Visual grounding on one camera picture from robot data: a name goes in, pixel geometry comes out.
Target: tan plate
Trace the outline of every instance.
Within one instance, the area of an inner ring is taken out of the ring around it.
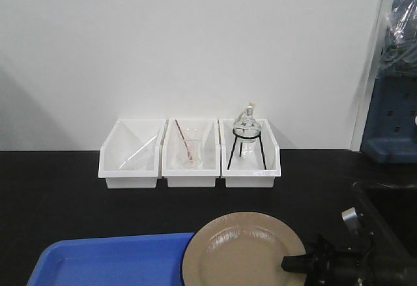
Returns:
[[[296,233],[272,216],[221,216],[191,239],[182,260],[185,286],[303,286],[306,275],[284,272],[284,255],[306,251]]]

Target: clear plastic bag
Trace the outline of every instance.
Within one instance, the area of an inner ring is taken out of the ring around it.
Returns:
[[[394,0],[388,21],[380,72],[417,72],[417,0]]]

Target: plastic bin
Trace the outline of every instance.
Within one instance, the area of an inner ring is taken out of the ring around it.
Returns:
[[[217,120],[170,119],[162,149],[162,175],[169,187],[215,187],[220,176]]]
[[[119,119],[100,149],[108,188],[155,188],[166,120]]]
[[[273,187],[275,177],[281,176],[280,148],[268,120],[257,119],[257,121],[262,126],[266,170],[263,166],[259,139],[253,143],[244,143],[241,157],[239,156],[240,146],[237,143],[230,169],[227,169],[235,140],[232,132],[234,120],[219,120],[222,144],[222,177],[226,180],[226,187]]]

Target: white wall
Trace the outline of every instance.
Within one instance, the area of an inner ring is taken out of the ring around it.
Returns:
[[[282,148],[349,148],[379,1],[0,0],[0,149],[249,101]]]

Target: blue tray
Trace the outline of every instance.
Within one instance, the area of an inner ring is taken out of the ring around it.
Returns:
[[[181,286],[193,233],[63,240],[44,250],[27,286]]]

